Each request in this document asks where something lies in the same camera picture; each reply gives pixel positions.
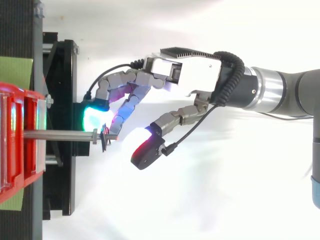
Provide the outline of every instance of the metal rod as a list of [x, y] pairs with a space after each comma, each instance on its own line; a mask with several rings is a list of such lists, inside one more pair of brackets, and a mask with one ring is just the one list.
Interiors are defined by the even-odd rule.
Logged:
[[[101, 140], [100, 134], [87, 131], [68, 131], [68, 130], [25, 130], [25, 139], [39, 139], [49, 141], [75, 141], [75, 142], [94, 142]], [[107, 140], [117, 140], [116, 134], [107, 134]]]
[[53, 44], [44, 43], [42, 44], [42, 52], [44, 54], [49, 54], [51, 52]]
[[46, 165], [58, 165], [58, 161], [55, 155], [47, 155], [45, 156], [45, 164]]

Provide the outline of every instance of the blue light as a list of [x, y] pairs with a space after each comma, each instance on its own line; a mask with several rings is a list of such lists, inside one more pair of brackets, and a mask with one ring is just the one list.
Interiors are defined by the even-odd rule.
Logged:
[[83, 129], [86, 132], [92, 132], [94, 129], [98, 129], [99, 132], [104, 124], [109, 128], [113, 118], [114, 114], [112, 111], [100, 111], [89, 106], [84, 110]]

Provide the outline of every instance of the screw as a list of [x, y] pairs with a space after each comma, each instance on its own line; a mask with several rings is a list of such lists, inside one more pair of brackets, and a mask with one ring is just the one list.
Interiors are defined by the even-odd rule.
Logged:
[[43, 19], [45, 17], [45, 5], [42, 2], [38, 2], [34, 6], [34, 15], [39, 18]]
[[79, 53], [80, 53], [80, 48], [79, 48], [79, 46], [75, 46], [75, 47], [74, 47], [74, 54], [75, 54], [75, 55], [79, 55]]
[[45, 96], [45, 101], [46, 101], [46, 107], [49, 109], [51, 108], [51, 105], [54, 104], [54, 100], [51, 98], [51, 95], [48, 94]]

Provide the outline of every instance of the red crate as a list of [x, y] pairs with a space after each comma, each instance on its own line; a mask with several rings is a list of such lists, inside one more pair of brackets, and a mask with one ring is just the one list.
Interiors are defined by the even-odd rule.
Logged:
[[0, 82], [0, 204], [43, 174], [46, 141], [24, 141], [24, 129], [46, 129], [46, 113], [44, 96]]
[[[25, 91], [24, 98], [24, 129], [46, 129], [45, 123], [47, 103], [45, 97], [34, 91]], [[24, 186], [37, 180], [45, 169], [46, 141], [24, 140]]]
[[25, 186], [24, 101], [23, 89], [0, 82], [0, 203]]

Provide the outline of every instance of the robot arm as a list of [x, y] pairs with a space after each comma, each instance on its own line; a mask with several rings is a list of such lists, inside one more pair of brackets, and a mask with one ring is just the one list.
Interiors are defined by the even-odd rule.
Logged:
[[111, 133], [119, 134], [122, 124], [152, 86], [169, 91], [178, 86], [184, 95], [195, 94], [196, 97], [193, 105], [165, 113], [146, 128], [151, 136], [131, 158], [140, 170], [161, 155], [169, 155], [182, 142], [180, 139], [165, 146], [163, 137], [166, 134], [177, 125], [199, 124], [216, 107], [229, 106], [291, 117], [314, 116], [312, 198], [320, 208], [320, 70], [290, 74], [245, 67], [232, 55], [221, 56], [224, 55], [167, 48], [147, 56], [142, 70], [131, 69], [102, 78], [96, 98], [101, 92], [108, 103], [117, 96], [113, 92], [119, 92], [125, 85], [131, 87], [128, 100], [114, 117]]

